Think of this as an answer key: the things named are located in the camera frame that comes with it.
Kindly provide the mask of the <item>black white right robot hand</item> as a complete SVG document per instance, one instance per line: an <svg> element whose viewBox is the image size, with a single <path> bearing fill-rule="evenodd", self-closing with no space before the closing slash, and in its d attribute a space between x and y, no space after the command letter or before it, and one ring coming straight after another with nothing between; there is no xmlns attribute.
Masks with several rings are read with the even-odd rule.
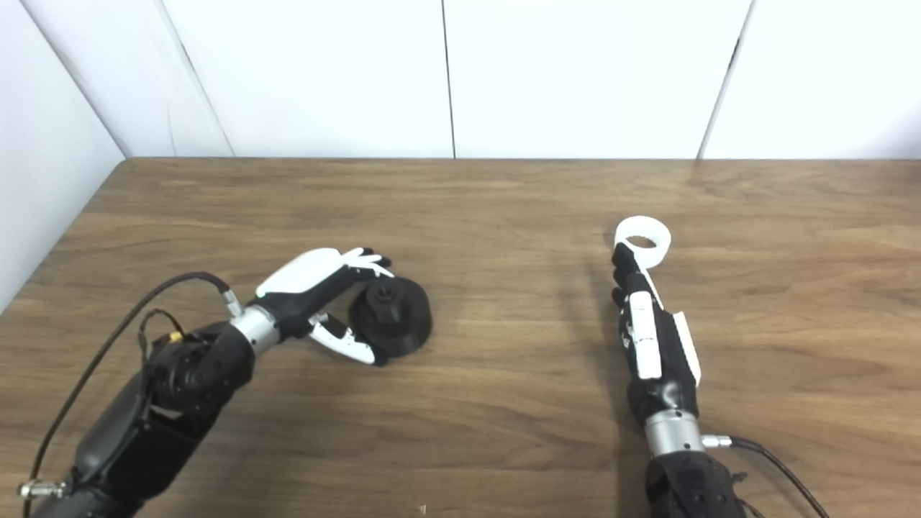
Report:
<svg viewBox="0 0 921 518"><path fill-rule="evenodd" d="M630 371L626 400L639 423L665 411L700 416L697 389L703 377L685 314L672 314L625 242L612 253L612 299Z"/></svg>

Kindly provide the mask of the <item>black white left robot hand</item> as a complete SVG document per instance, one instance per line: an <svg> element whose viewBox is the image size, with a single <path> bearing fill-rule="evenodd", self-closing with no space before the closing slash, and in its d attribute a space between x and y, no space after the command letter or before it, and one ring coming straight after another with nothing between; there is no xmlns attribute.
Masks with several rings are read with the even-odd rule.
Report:
<svg viewBox="0 0 921 518"><path fill-rule="evenodd" d="M384 366L386 355L325 307L355 284L393 278L390 265L369 248L308 250L263 280L251 305L272 319L278 343L309 338L362 364Z"/></svg>

